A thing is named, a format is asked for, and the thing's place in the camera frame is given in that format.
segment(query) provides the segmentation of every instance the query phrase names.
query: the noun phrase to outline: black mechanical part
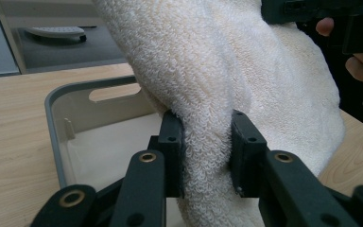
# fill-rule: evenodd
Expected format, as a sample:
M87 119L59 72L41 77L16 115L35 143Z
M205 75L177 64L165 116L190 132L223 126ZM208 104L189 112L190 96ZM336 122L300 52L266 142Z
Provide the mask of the black mechanical part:
M134 154L109 226L164 226L164 180L161 152L148 149Z
M165 162L166 196L184 198L183 160L185 155L184 128L181 120L171 111L164 113L158 136L158 147Z
M232 115L232 155L230 161L233 188L242 198L258 198L261 164L268 151L261 132L242 112Z
M331 45L344 54L363 53L363 0L262 0L261 13L270 25L337 18L344 23L336 23Z
M363 186L351 198L324 187L294 154L268 151L241 112L233 112L232 128L233 186L242 197L259 197L266 226L363 226ZM150 148L158 147L159 137L151 138ZM98 193L87 185L63 188L31 226L164 226L165 183L171 175L165 174L163 152L150 148L131 158L123 180Z
M55 193L40 210L32 227L88 227L98 219L96 193L89 185L71 185Z
M267 199L279 203L285 214L286 223L280 226L358 226L296 155L274 150L266 159L264 172L270 185L266 191L274 194Z

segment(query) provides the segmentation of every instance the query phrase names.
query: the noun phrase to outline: white towel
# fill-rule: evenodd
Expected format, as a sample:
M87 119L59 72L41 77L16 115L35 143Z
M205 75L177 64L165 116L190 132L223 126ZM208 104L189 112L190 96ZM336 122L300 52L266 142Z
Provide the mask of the white towel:
M257 200L234 194L232 110L270 149L318 175L342 140L338 91L317 46L294 24L269 26L260 0L94 0L159 113L185 126L189 226L261 226Z

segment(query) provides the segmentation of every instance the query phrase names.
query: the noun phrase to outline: wooden table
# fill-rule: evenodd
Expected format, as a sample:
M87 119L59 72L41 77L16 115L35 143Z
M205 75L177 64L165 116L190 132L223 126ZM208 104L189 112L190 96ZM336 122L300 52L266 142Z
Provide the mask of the wooden table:
M0 226L27 226L59 190L43 102L72 82L132 75L127 64L0 78ZM363 124L342 113L346 139L320 176L350 194L363 183Z

